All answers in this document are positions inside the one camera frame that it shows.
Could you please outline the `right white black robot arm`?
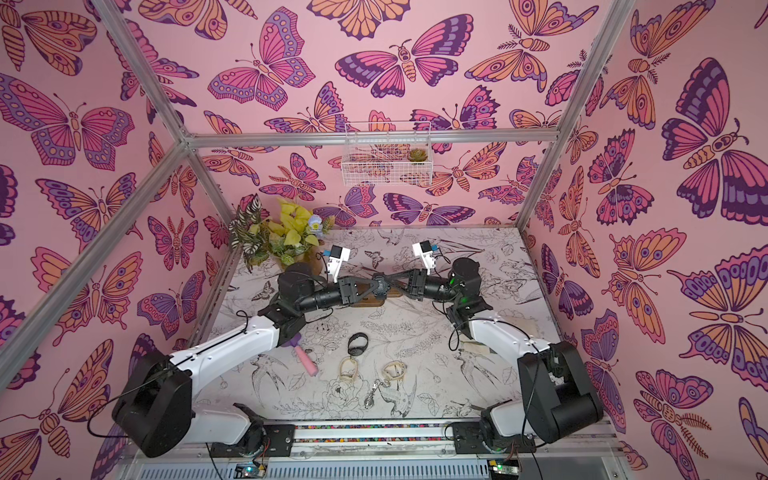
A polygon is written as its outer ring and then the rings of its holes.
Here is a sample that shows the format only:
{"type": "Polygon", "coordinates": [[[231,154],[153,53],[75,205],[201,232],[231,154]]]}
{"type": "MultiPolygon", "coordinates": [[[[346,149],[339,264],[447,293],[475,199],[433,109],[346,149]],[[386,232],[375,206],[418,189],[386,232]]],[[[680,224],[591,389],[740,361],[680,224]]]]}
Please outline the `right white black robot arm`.
{"type": "Polygon", "coordinates": [[[604,403],[577,349],[567,341],[536,338],[505,320],[481,295],[479,264],[459,258],[445,277],[426,268],[389,274],[377,281],[376,297],[395,290],[413,300],[441,305],[454,330],[488,347],[517,372],[521,398],[485,408],[479,430],[493,450],[533,452],[604,418],[604,403]]]}

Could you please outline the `black watch wide face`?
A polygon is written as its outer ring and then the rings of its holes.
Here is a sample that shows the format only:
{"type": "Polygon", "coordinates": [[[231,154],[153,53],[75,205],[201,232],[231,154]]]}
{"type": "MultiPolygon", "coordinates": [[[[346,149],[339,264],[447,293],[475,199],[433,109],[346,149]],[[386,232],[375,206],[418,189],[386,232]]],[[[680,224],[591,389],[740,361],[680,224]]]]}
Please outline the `black watch wide face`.
{"type": "Polygon", "coordinates": [[[377,298],[386,298],[391,289],[388,276],[377,273],[372,277],[372,279],[375,280],[375,289],[373,291],[374,296],[377,298]]]}

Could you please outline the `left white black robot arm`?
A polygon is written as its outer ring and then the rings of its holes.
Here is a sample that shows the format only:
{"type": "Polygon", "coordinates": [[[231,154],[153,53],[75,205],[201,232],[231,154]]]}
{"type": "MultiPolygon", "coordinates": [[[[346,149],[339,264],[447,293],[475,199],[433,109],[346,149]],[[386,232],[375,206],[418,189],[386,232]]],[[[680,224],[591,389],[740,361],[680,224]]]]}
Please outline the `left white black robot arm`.
{"type": "Polygon", "coordinates": [[[307,313],[355,305],[384,285],[381,274],[322,282],[306,264],[290,266],[279,275],[270,302],[243,326],[171,355],[152,352],[138,360],[115,403],[114,423],[148,458],[182,444],[218,443],[245,455],[260,452],[264,421],[250,407],[236,403],[196,409],[196,397],[228,370],[288,344],[305,327],[307,313]]]}

